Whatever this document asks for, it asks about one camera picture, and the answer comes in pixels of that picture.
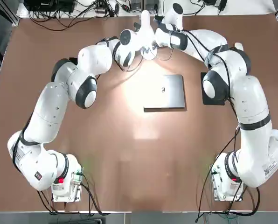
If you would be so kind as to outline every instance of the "cable bundle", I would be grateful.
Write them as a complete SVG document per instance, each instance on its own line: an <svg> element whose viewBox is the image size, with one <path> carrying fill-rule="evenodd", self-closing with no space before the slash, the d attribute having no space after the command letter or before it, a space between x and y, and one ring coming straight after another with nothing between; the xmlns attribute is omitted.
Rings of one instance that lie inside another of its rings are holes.
<svg viewBox="0 0 278 224"><path fill-rule="evenodd" d="M109 3L109 0L95 0L94 2L92 2L88 6L81 4L77 0L74 0L74 1L76 3L82 5L83 7L86 7L83 11L78 11L78 10L75 9L75 11L79 12L78 15L71 16L67 12L62 12L61 8L59 8L59 9L57 9L53 13L52 12L37 12L37 11L34 11L34 12L32 12L33 15L31 15L31 12L28 11L29 18L31 19L32 22L34 22L38 26L46 28L48 30L51 30L51 31L64 31L64 30L67 30L68 28L71 28L72 26L74 26L74 25L76 25L76 24L78 24L80 22L84 22L84 21L90 20L92 18L106 18L108 16L114 16L114 15L118 16L117 14L115 14L114 9L112 8L112 6ZM104 8L105 9L105 15L104 16L96 15L94 17L90 17L90 18L84 19L84 16L86 15L86 13L88 13L91 10L95 10L97 8ZM63 14L66 14L70 19L72 19L69 24L64 24L63 22L60 21L61 15L63 15ZM63 28L53 29L53 28L48 28L48 27L43 25L44 22L47 22L47 21L50 21L50 20L53 20L53 19L56 19L58 21L58 23Z"/></svg>

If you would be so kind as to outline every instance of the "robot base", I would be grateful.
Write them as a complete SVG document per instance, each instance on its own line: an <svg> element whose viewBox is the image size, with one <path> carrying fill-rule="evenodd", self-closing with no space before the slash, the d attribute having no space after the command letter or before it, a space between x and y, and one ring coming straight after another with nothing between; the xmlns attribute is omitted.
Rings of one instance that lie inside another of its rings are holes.
<svg viewBox="0 0 278 224"><path fill-rule="evenodd" d="M82 186L77 183L81 182L82 176L76 173L82 172L83 169L73 155L68 154L67 157L69 170L63 183L53 183L51 187L54 202L79 202L81 200Z"/></svg>
<svg viewBox="0 0 278 224"><path fill-rule="evenodd" d="M145 60L153 60L157 56L158 49L153 49L150 47L148 50L146 50L142 48L140 52Z"/></svg>
<svg viewBox="0 0 278 224"><path fill-rule="evenodd" d="M240 183L237 183L231 180L225 170L225 157L226 153L222 153L219 158L214 163L211 170L211 186L214 194L215 201L226 202L232 201L233 197L237 191L237 188L240 186ZM238 190L235 201L242 201L240 198L243 192L243 184L241 184L240 189Z"/></svg>

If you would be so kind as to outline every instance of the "electronic equipment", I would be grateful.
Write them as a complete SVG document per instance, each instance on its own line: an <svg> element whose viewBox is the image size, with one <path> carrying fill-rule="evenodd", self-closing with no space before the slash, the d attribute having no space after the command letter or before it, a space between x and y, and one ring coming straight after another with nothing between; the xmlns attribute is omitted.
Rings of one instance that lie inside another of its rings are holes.
<svg viewBox="0 0 278 224"><path fill-rule="evenodd" d="M32 12L63 11L71 13L75 8L74 0L24 0L24 6Z"/></svg>
<svg viewBox="0 0 278 224"><path fill-rule="evenodd" d="M56 0L56 10L72 13L75 8L75 0Z"/></svg>
<svg viewBox="0 0 278 224"><path fill-rule="evenodd" d="M56 10L56 0L24 0L23 4L28 11L52 12Z"/></svg>
<svg viewBox="0 0 278 224"><path fill-rule="evenodd" d="M145 86L144 110L185 108L182 75L153 76Z"/></svg>

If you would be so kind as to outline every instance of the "silver laptop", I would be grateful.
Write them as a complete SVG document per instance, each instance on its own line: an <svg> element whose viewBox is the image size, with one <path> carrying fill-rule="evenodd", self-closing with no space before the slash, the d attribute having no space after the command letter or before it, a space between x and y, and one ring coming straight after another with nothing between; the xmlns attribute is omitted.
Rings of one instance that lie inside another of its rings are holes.
<svg viewBox="0 0 278 224"><path fill-rule="evenodd" d="M144 109L185 108L182 75L163 75L147 87Z"/></svg>

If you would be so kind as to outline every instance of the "floor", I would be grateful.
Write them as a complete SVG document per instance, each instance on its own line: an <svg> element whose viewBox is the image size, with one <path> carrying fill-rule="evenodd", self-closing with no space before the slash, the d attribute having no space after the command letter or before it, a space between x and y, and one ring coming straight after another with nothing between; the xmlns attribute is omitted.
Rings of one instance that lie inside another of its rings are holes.
<svg viewBox="0 0 278 224"><path fill-rule="evenodd" d="M278 8L278 0L273 0L275 9ZM8 37L11 31L11 26L5 22L0 22L0 49L1 52L4 52ZM127 214L126 217L123 214L110 215L106 218L107 223L111 224L149 224L149 223L161 223L161 224L193 224L195 223L195 218L197 214L194 213L157 213L157 212L144 212L144 213L133 213ZM50 216L48 213L0 213L0 223L8 224L48 224L48 223L68 223L71 217L55 217ZM74 216L70 221L82 220L84 217ZM223 224L228 223L227 220L223 220L217 215L211 215L209 217L208 223L210 224ZM259 212L253 217L242 217L239 219L241 224L278 224L278 212Z"/></svg>
<svg viewBox="0 0 278 224"><path fill-rule="evenodd" d="M111 214L102 217L104 224L194 224L197 213L135 212L132 214ZM68 224L88 223L86 215L51 216L48 213L0 213L0 224ZM218 215L201 218L198 224L228 224ZM278 212L259 212L252 217L240 217L231 224L278 224Z"/></svg>

